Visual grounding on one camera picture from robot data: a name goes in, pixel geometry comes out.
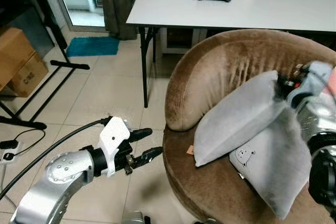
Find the brown armchair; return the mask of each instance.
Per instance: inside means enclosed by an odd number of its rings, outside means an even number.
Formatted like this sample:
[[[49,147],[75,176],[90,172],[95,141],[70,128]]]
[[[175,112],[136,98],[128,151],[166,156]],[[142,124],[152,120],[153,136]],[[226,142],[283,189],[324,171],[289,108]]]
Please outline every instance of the brown armchair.
[[[269,70],[292,75],[298,63],[336,65],[336,52],[312,40],[274,30],[246,29],[217,34],[188,51],[167,89],[163,149],[170,184],[199,220],[223,224],[333,223],[306,186],[284,221],[279,220],[228,157],[201,168],[186,153],[202,116],[249,78]]]

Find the black stand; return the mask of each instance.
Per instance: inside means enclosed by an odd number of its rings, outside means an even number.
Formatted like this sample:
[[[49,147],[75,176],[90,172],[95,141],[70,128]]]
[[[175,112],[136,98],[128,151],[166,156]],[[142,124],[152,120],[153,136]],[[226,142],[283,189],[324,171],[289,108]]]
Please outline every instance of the black stand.
[[[74,64],[71,63],[65,53],[65,49],[68,47],[67,42],[65,41],[59,26],[56,23],[56,19],[51,11],[49,3],[47,0],[37,0],[38,4],[44,13],[44,23],[46,26],[50,27],[56,42],[61,49],[61,52],[64,56],[65,62],[51,60],[50,63],[53,66],[57,66],[54,72],[45,80],[42,85],[30,96],[30,98],[22,105],[22,107],[16,112],[12,112],[4,103],[0,101],[0,107],[10,116],[10,118],[6,118],[4,116],[0,116],[0,123],[7,123],[12,125],[19,125],[25,127],[36,128],[40,130],[44,130],[47,126],[41,122],[34,122],[34,120],[40,115],[42,110],[47,106],[47,104],[51,101],[54,95],[58,92],[58,90],[63,86],[63,84],[69,79],[72,73],[76,69],[90,69],[87,64]],[[38,92],[51,80],[51,78],[59,71],[60,68],[66,67],[71,68],[71,71],[64,77],[62,82],[56,87],[56,89],[50,94],[50,96],[45,100],[45,102],[41,105],[41,107],[35,112],[35,114],[31,117],[29,121],[24,121],[20,119],[20,114],[24,111],[24,109],[30,104],[30,102],[34,99],[34,97],[38,94]]]
[[[158,28],[150,27],[148,28],[147,35],[145,35],[145,27],[139,27],[140,42],[141,42],[143,101],[145,108],[148,107],[146,55],[149,42],[153,38],[153,62],[156,62],[156,34],[158,33],[158,30],[159,30]]]

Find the curtain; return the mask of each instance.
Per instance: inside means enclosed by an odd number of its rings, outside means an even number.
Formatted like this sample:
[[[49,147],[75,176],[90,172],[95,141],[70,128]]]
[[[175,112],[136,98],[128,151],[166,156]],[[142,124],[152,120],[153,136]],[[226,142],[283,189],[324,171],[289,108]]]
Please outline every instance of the curtain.
[[[131,0],[102,0],[106,29],[112,37],[127,40],[136,39],[134,26],[126,25],[126,20],[132,9]]]

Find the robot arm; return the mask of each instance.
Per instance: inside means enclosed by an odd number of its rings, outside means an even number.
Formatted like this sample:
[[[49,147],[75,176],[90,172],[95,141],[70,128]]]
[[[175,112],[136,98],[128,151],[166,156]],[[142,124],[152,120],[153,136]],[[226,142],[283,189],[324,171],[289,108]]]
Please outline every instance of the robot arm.
[[[131,132],[121,118],[113,117],[100,133],[96,149],[84,147],[77,152],[58,155],[52,159],[45,173],[22,198],[12,224],[56,224],[60,223],[71,197],[94,177],[111,177],[116,171],[132,169],[149,163],[162,153],[161,147],[145,151],[134,158],[131,142],[152,133],[151,129]]]
[[[331,70],[330,65],[315,61],[299,66],[296,80],[280,82],[296,109],[302,139],[312,156],[309,193],[317,203],[336,209],[336,104],[330,107],[319,96]]]

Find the black cable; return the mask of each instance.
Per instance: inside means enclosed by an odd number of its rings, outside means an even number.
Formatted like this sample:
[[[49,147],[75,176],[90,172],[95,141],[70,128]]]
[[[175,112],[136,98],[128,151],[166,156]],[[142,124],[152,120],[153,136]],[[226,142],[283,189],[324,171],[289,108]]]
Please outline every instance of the black cable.
[[[77,134],[78,132],[81,132],[85,129],[87,129],[88,127],[91,127],[93,125],[96,125],[98,123],[103,124],[106,120],[109,120],[111,117],[108,117],[106,119],[100,119],[97,121],[94,121],[92,123],[88,123],[78,129],[76,129],[75,131],[69,133],[68,135],[66,135],[65,137],[61,138],[60,140],[58,140],[55,144],[53,144],[51,147],[49,147],[48,149],[46,149],[42,154],[40,154],[36,159],[34,159],[29,165],[26,166],[26,168],[24,168],[15,178],[13,178],[13,180],[11,182],[9,182],[9,184],[5,187],[5,189],[3,189],[0,193],[0,200],[2,200],[2,198],[6,195],[6,193],[15,185],[15,183],[22,178],[34,165],[36,165],[42,158],[44,158],[46,155],[48,155],[53,149],[55,149],[58,145],[60,145],[61,143],[63,143],[65,140],[71,138],[73,135]]]
[[[324,81],[324,79],[317,73],[315,73],[314,71],[309,70],[309,73],[311,73],[313,76],[315,76],[328,90],[328,92],[330,93],[332,99],[334,100],[334,104],[336,107],[336,98],[334,93],[332,92],[331,88],[329,87],[328,83]]]
[[[14,138],[14,140],[17,140],[17,138],[18,138],[19,136],[21,136],[22,134],[24,134],[24,133],[26,133],[26,132],[36,131],[36,130],[38,130],[38,131],[42,131],[42,132],[43,132],[43,136],[40,137],[39,140],[37,140],[37,141],[36,141],[35,143],[33,143],[31,146],[29,146],[29,147],[25,148],[24,150],[22,150],[22,151],[16,153],[14,156],[17,156],[17,155],[19,155],[19,154],[21,154],[21,153],[23,153],[23,152],[26,152],[26,151],[29,150],[30,148],[32,148],[32,147],[34,147],[35,145],[37,145],[37,144],[38,144],[38,143],[39,143],[39,142],[46,136],[46,132],[45,132],[44,130],[40,130],[40,129],[31,129],[31,130],[27,130],[27,131],[22,131],[20,134],[18,134],[18,135]]]

